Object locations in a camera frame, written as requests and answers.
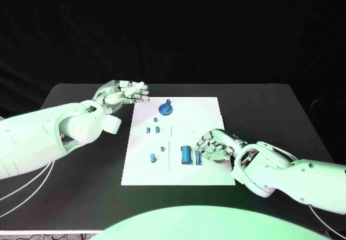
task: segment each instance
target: white board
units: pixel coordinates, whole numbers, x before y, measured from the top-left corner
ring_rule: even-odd
[[[174,112],[164,116],[159,107],[168,99]],[[213,129],[226,129],[217,97],[152,97],[149,103],[136,103],[122,185],[234,186],[230,162],[217,164],[201,156],[197,165],[194,148]],[[191,165],[182,164],[182,146],[192,148]]]

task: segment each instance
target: small blue part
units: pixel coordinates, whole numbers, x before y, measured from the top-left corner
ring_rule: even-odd
[[[182,146],[182,164],[194,164],[191,146]]]
[[[172,107],[172,101],[168,99],[166,103],[164,105],[161,105],[159,107],[159,112],[162,115],[168,116],[172,114],[174,112],[174,107]]]
[[[151,162],[155,163],[158,161],[156,155],[152,153],[151,154]]]
[[[201,152],[197,151],[197,165],[201,165]]]

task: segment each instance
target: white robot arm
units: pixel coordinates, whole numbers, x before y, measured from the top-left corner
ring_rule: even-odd
[[[110,81],[93,100],[70,103],[0,121],[0,179],[25,174],[116,134],[122,120],[110,115],[123,104],[151,101],[143,82]]]
[[[234,157],[231,176],[262,197],[279,189],[301,203],[346,215],[346,166],[299,160],[273,145],[249,144],[223,129],[202,136],[195,151],[215,163],[227,163]]]

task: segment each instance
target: black table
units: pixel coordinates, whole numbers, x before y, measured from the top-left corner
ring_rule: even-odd
[[[91,99],[99,87],[57,85],[42,108]],[[273,144],[299,159],[334,162],[289,85],[149,84],[149,88],[152,97],[218,97],[227,131],[249,143]],[[122,186],[133,111],[135,106],[128,104],[115,114],[123,120],[117,135],[104,132],[94,143],[55,162],[37,195],[0,218],[2,230],[104,230],[148,211],[187,205],[240,208],[315,231],[328,230],[311,208],[280,190],[263,198],[239,182],[237,186]],[[18,189],[40,171],[4,179],[0,195]],[[28,198],[44,178],[45,174],[2,201],[2,214]],[[316,212],[335,230],[346,230],[344,215]]]

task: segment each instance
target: robotic hand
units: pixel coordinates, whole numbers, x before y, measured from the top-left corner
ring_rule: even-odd
[[[299,160],[266,142],[249,144],[223,129],[202,136],[195,151],[218,164],[234,157],[231,176],[262,197],[280,189],[302,204],[346,215],[346,166]]]
[[[94,142],[102,132],[116,134],[122,120],[110,115],[123,104],[151,101],[143,82],[107,82],[93,100],[70,103],[0,121],[0,179],[25,174]]]

